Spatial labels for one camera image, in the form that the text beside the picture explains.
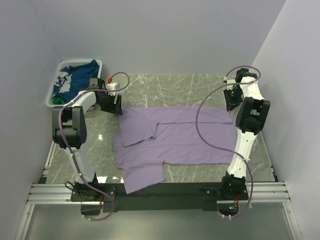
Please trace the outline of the purple t shirt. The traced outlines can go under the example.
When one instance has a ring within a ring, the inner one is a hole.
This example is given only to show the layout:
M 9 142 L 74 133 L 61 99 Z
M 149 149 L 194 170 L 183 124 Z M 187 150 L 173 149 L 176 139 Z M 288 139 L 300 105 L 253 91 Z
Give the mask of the purple t shirt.
M 113 145 L 126 193 L 165 180 L 163 164 L 227 164 L 237 134 L 223 108 L 123 107 Z

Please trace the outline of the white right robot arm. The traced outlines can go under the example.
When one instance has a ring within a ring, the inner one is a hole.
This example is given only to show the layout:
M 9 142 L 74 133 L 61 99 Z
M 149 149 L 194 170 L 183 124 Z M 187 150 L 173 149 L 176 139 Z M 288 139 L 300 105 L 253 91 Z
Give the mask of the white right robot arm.
M 219 187 L 221 197 L 226 200 L 232 199 L 245 185 L 251 149 L 258 133 L 264 128 L 271 106 L 258 86 L 261 72 L 248 65 L 235 69 L 235 79 L 228 79 L 226 75 L 223 81 L 226 84 L 223 91 L 226 110 L 230 112 L 239 108 L 235 119 L 237 140 L 234 154 L 225 177 L 222 178 L 224 184 Z

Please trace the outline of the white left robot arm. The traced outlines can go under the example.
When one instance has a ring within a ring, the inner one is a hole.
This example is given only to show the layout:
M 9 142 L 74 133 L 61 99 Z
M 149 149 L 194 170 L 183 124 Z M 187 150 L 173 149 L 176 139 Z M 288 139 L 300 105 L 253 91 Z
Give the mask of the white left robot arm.
M 127 84 L 119 89 L 92 88 L 80 91 L 78 95 L 68 104 L 52 109 L 52 139 L 69 154 L 69 160 L 76 174 L 75 183 L 71 189 L 76 194 L 82 194 L 88 201 L 96 200 L 99 195 L 110 197 L 102 191 L 98 183 L 88 154 L 85 151 L 84 143 L 87 140 L 87 127 L 84 113 L 91 105 L 98 102 L 101 106 L 106 104 L 107 112 L 121 115 L 121 96 L 110 95 L 126 89 L 129 86 L 130 78 L 127 77 Z

